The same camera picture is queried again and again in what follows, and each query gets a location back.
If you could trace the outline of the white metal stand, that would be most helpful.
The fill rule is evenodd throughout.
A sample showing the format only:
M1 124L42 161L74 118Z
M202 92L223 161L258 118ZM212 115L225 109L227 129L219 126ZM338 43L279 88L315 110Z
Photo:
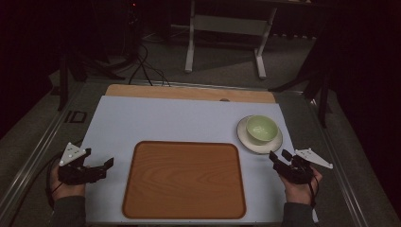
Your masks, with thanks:
M196 13L196 0L190 1L190 18L189 18L189 43L187 47L185 59L185 73L193 71L194 53L195 53L195 31L212 31L242 35L259 36L261 38L260 45L253 51L258 76L266 79L267 74L263 61L263 52L266 42L270 35L273 20L277 8L269 10L267 20L239 19L230 17L220 17L203 15Z

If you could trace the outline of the metal floor rail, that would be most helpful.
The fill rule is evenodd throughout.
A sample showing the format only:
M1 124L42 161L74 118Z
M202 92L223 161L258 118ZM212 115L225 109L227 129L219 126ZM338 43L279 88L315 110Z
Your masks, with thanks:
M8 226L24 200L29 184L52 143L68 108L82 90L70 87L69 98L59 111L59 98L46 95L0 140L0 225Z
M356 197L356 191L354 190L351 182L348 178L348 174L345 171L345 165L339 157L339 151L336 149L331 134L329 133L328 126L323 126L320 118L318 117L318 110L322 107L315 98L306 99L306 105L312 114L314 123L318 126L320 134L323 137L323 141L328 149L329 157L334 164L333 173L336 177L339 189L341 191L344 202L346 203L347 209L350 213L354 227L369 227L369 224L364 216L364 213L360 207L360 203Z

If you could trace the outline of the person's right hand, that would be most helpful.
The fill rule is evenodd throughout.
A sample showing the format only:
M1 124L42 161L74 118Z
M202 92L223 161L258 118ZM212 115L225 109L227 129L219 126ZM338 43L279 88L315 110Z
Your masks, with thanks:
M285 186L287 202L315 205L323 175L316 168L312 167L311 169L313 170L313 177L311 182L306 184L291 183L283 176L280 176L280 180Z

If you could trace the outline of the wooden tray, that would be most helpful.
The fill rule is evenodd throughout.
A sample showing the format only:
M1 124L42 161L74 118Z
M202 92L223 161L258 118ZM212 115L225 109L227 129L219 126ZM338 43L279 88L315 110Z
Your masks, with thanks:
M122 212L131 219L240 219L247 207L239 152L227 143L142 141Z

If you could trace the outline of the person's left hand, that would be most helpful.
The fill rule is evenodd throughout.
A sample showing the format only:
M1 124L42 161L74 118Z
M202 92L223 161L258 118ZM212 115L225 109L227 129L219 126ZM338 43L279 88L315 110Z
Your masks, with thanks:
M54 165L50 172L50 193L54 201L66 197L84 197L85 185L68 185L60 182L59 166Z

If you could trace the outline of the black tripod stand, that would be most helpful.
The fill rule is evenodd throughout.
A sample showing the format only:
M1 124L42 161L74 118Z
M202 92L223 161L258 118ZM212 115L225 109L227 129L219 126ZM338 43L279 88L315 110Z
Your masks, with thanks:
M69 99L68 78L72 75L76 81L85 81L88 76L84 69L88 66L95 69L98 73L109 79L122 80L122 77L112 73L105 66L100 65L89 57L77 51L64 51L60 56L60 83L57 88L57 93L60 97L58 110L61 111L66 106Z
M332 54L330 50L314 46L307 55L300 71L295 79L275 88L270 88L270 92L283 92L297 84L307 81L303 90L305 99L312 100L316 95L320 95L318 119L325 128L325 113L328 99L328 88L330 77L333 73Z

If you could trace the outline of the green bowl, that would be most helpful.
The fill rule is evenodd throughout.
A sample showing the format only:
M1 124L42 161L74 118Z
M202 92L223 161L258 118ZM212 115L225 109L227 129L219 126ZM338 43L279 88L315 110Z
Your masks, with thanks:
M254 145L266 145L278 135L278 126L269 117L251 115L246 121L246 133Z

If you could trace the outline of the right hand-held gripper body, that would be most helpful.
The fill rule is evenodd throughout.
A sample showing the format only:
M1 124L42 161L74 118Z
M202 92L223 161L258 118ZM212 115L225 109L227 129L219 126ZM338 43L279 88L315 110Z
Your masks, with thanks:
M310 164L316 164L332 169L333 165L324 160L311 148L296 149L292 155L289 165L281 161L277 168L277 173L286 178L291 183L306 184L310 183L313 177L313 170Z

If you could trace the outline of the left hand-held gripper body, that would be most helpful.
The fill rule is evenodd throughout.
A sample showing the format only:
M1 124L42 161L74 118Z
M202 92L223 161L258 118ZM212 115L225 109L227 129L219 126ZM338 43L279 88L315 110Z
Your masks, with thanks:
M106 172L95 170L95 166L84 165L85 148L68 143L59 161L59 181L68 185L95 183L106 177Z

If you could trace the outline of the white table mat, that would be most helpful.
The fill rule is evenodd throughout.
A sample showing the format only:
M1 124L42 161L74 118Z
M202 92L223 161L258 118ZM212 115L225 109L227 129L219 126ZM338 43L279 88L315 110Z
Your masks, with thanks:
M278 123L282 148L293 146L277 104L103 96L83 140L91 166L113 157L107 178L86 187L87 221L96 224L267 224L283 218L285 193L266 155L239 141L241 119L263 114ZM237 147L246 211L238 218L128 218L123 200L135 146L142 141L228 143Z

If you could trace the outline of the white plate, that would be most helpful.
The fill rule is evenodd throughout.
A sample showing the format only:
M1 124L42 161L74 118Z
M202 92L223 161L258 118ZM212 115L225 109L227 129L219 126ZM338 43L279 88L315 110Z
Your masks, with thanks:
M271 151L275 152L283 145L283 134L281 130L278 130L276 137L265 145L255 145L251 142L250 137L246 131L246 122L249 119L248 116L242 118L236 127L236 134L239 141L250 151L257 154L269 154Z

